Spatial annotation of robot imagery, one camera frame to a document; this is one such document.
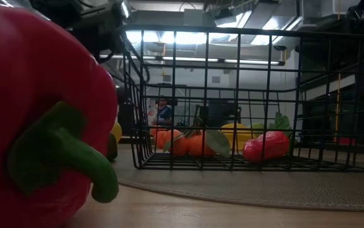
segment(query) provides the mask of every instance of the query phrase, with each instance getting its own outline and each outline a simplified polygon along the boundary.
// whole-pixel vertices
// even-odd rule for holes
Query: yellow lemon
[[[115,123],[112,130],[111,130],[111,133],[116,137],[116,141],[117,143],[120,141],[121,139],[121,136],[123,135],[123,132],[121,130],[121,126],[119,123]]]

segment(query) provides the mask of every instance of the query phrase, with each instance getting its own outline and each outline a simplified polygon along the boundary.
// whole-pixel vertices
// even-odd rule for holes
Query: wooden floor
[[[66,228],[364,227],[364,212],[320,212],[228,205],[120,186],[113,202],[91,198]]]

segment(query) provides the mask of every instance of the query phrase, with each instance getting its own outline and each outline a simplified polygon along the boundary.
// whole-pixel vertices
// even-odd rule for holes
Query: toy orange
[[[179,136],[180,134],[181,134],[180,131],[173,130],[173,138]],[[166,143],[170,141],[171,137],[172,137],[172,131],[168,130],[167,132],[165,132],[165,135],[163,136],[164,142]],[[186,156],[188,154],[187,139],[185,137],[181,137],[180,139],[174,141],[173,146],[174,146],[173,156]]]
[[[156,142],[156,147],[162,149],[165,145],[165,140],[163,136],[165,135],[165,131],[158,131],[158,134],[154,136],[154,140]]]
[[[187,140],[190,155],[196,158],[202,157],[203,135],[193,136]],[[204,156],[214,156],[215,152],[206,144],[204,145]]]
[[[160,132],[160,131],[166,131],[166,129],[151,129],[149,131],[149,133],[153,136],[156,137],[156,132]]]

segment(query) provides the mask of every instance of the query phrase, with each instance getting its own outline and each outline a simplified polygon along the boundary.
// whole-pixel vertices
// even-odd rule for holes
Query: red bell pepper
[[[105,159],[115,85],[68,32],[0,7],[0,227],[54,228],[118,192]]]
[[[264,160],[283,157],[289,151],[289,138],[284,132],[266,132]],[[263,134],[256,139],[245,142],[242,155],[249,161],[261,162],[263,148]]]

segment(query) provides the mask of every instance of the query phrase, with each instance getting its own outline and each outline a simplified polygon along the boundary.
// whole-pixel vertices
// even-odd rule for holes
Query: person
[[[158,102],[158,114],[156,114],[152,125],[172,125],[172,108],[168,106],[168,101],[165,98],[161,98]]]

